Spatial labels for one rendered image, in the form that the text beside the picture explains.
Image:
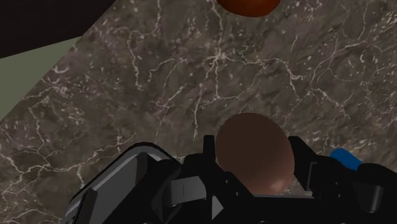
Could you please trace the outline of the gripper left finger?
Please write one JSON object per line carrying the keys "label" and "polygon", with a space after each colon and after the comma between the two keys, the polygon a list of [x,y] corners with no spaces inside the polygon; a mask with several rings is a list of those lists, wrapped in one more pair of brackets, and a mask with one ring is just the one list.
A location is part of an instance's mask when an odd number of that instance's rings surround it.
{"label": "gripper left finger", "polygon": [[205,136],[203,151],[182,163],[153,143],[148,147],[157,163],[145,224],[254,224],[254,196],[215,162],[214,136]]}

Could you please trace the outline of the brown egg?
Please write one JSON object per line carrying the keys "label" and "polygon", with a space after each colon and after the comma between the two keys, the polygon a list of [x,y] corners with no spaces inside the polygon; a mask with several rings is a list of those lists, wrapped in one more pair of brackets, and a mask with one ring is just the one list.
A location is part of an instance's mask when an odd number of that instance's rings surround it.
{"label": "brown egg", "polygon": [[216,157],[253,194],[282,193],[293,180],[295,159],[286,134],[258,113],[239,113],[221,125]]}

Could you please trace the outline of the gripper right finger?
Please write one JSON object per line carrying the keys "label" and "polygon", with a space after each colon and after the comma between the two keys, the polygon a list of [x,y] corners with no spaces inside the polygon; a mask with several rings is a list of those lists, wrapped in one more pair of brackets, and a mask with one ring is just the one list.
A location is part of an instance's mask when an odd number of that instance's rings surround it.
{"label": "gripper right finger", "polygon": [[350,169],[333,157],[318,155],[298,136],[289,136],[294,175],[311,191],[331,224],[397,224],[397,172],[374,163]]}

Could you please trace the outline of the orange round fruit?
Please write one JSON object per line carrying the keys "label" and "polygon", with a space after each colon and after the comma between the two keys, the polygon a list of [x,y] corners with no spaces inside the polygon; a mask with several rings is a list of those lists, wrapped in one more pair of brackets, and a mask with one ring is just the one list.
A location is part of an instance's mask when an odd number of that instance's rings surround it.
{"label": "orange round fruit", "polygon": [[216,0],[230,13],[244,17],[262,17],[274,11],[281,0]]}

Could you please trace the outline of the blue object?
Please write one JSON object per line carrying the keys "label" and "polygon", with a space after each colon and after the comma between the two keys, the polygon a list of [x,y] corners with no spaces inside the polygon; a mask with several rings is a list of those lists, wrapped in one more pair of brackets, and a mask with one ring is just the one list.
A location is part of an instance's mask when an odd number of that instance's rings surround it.
{"label": "blue object", "polygon": [[363,163],[355,155],[353,155],[351,152],[347,151],[344,148],[334,149],[331,152],[330,157],[338,160],[346,168],[349,168],[349,169],[352,169],[355,171]]}

